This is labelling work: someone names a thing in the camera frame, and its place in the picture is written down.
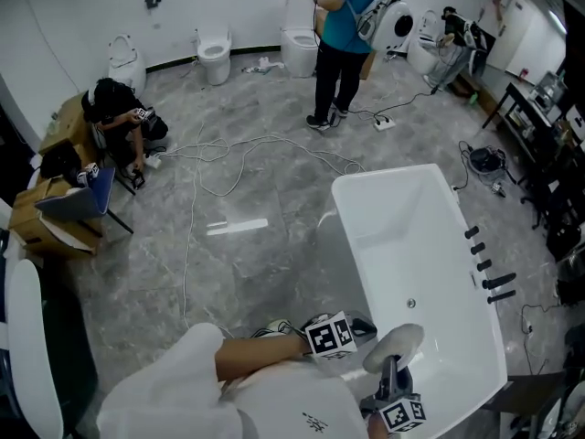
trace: hand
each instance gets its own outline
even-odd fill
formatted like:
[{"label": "hand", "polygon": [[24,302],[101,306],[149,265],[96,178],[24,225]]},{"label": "hand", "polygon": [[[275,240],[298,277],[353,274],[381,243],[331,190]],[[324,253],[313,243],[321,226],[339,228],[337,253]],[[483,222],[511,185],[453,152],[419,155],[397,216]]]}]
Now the hand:
[{"label": "hand", "polygon": [[379,413],[372,414],[369,417],[367,435],[369,439],[386,439],[388,437],[388,430]]},{"label": "hand", "polygon": [[138,169],[140,172],[144,171],[144,161],[142,156],[137,156],[134,159],[134,169]]},{"label": "hand", "polygon": [[138,115],[138,109],[132,109],[126,113],[127,121],[135,123],[136,125],[142,123],[142,119]]}]

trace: white toilet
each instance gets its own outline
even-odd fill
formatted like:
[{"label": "white toilet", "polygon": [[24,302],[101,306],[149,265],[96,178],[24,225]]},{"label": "white toilet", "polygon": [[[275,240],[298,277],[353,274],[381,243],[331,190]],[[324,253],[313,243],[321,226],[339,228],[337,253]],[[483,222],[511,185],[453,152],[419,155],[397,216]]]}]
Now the white toilet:
[{"label": "white toilet", "polygon": [[282,62],[294,77],[313,76],[319,50],[313,0],[286,0],[281,30]]},{"label": "white toilet", "polygon": [[197,30],[197,57],[205,67],[209,84],[224,83],[231,64],[231,34],[227,26],[210,26]]},{"label": "white toilet", "polygon": [[116,36],[108,48],[108,57],[110,58],[108,76],[133,88],[135,96],[139,98],[146,84],[146,67],[130,36],[127,34]]},{"label": "white toilet", "polygon": [[437,66],[439,50],[439,18],[432,10],[427,10],[420,18],[417,31],[412,35],[409,43],[407,61],[421,75],[428,75]]}]

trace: gray floor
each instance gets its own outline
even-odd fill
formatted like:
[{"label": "gray floor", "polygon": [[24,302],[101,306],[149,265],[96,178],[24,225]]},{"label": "gray floor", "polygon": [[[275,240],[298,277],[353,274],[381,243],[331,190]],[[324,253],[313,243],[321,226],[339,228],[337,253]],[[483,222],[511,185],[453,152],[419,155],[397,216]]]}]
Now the gray floor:
[{"label": "gray floor", "polygon": [[[181,66],[149,75],[144,99],[168,123],[172,143],[194,143],[202,123],[203,141],[223,137],[233,142],[277,133],[312,149],[351,157],[367,170],[437,163],[452,184],[465,180],[458,141],[502,146],[493,126],[481,131],[481,111],[447,92],[419,97],[393,110],[397,126],[384,133],[350,115],[321,136],[304,124],[304,116],[314,107],[314,79],[292,80],[280,69],[267,75],[241,72],[259,56],[232,58],[231,76],[219,87],[207,85],[202,67],[189,71]],[[406,102],[420,91],[428,92],[424,81],[405,60],[394,59],[362,83],[354,107],[381,109]],[[202,163],[204,185],[218,193],[229,190],[246,149],[238,146],[215,163]],[[510,156],[512,162],[517,160],[513,153]],[[95,415],[112,387],[157,359],[186,331],[182,284],[196,163],[164,158],[158,170],[148,171],[146,186],[135,198],[117,187],[112,209],[135,234],[129,237],[107,220],[107,239],[98,256],[73,263],[100,376],[98,395],[80,428],[89,436],[96,434]],[[248,155],[239,186],[226,197],[199,188],[186,274],[188,323],[211,321],[235,336],[246,336],[273,318],[289,317],[298,324],[316,312],[351,308],[354,302],[324,277],[315,252],[315,226],[335,177],[302,150],[270,144]],[[509,183],[505,189],[508,197],[499,198],[470,177],[460,200],[468,222],[482,228],[485,255],[494,261],[490,274],[518,273],[517,296],[500,303],[498,310],[509,373],[526,374],[519,310],[524,303],[554,303],[555,266],[543,230],[530,229],[534,214],[519,203],[521,191]],[[213,223],[258,219],[266,219],[268,226],[207,235]],[[528,342],[534,370],[545,359],[543,372],[561,367],[564,333],[581,321],[571,312],[564,308],[546,315],[538,309],[527,312],[535,329]],[[445,437],[497,437],[495,418],[476,413]]]}]

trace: bathtub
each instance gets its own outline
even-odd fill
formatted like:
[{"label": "bathtub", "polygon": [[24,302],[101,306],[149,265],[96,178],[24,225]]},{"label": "bathtub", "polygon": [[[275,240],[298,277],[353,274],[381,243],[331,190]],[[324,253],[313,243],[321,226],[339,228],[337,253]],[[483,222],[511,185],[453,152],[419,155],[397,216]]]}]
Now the bathtub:
[{"label": "bathtub", "polygon": [[409,368],[428,421],[407,439],[444,434],[507,381],[495,305],[487,304],[468,228],[436,165],[339,177],[319,222],[324,270],[340,288],[361,287],[378,339],[408,322],[424,327]]}]

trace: man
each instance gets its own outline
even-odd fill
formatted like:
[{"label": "man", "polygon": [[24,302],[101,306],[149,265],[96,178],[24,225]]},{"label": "man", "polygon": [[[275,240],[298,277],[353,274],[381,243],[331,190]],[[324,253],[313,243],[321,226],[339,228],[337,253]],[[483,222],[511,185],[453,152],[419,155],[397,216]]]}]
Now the man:
[{"label": "man", "polygon": [[477,24],[484,32],[489,54],[494,46],[495,40],[499,37],[504,26],[504,6],[502,0],[488,0],[479,12]]},{"label": "man", "polygon": [[[142,172],[144,139],[160,140],[168,131],[159,118],[153,122],[154,127],[141,119],[138,109],[144,109],[144,106],[136,99],[133,90],[111,78],[99,80],[92,91],[86,92],[81,98],[81,106],[86,120],[103,132],[108,150],[119,167],[133,164],[132,169]],[[126,139],[130,132],[134,151]]]},{"label": "man", "polygon": [[[359,72],[372,48],[357,34],[356,20],[347,3],[356,13],[364,11],[374,0],[315,0],[327,10],[324,32],[317,56],[317,86],[314,115],[307,124],[320,132],[331,127],[328,120],[331,103],[340,118],[347,117],[349,104],[359,88]],[[339,93],[335,85],[341,73]]]},{"label": "man", "polygon": [[439,40],[439,63],[423,78],[432,88],[443,91],[469,63],[472,51],[465,44],[465,20],[457,15],[457,10],[446,6],[441,19],[445,21],[445,36]]},{"label": "man", "polygon": [[311,348],[285,328],[290,323],[271,326],[271,334],[252,339],[223,339],[210,324],[191,327],[106,397],[101,439],[388,437],[379,414],[365,425],[340,377],[303,357]]}]

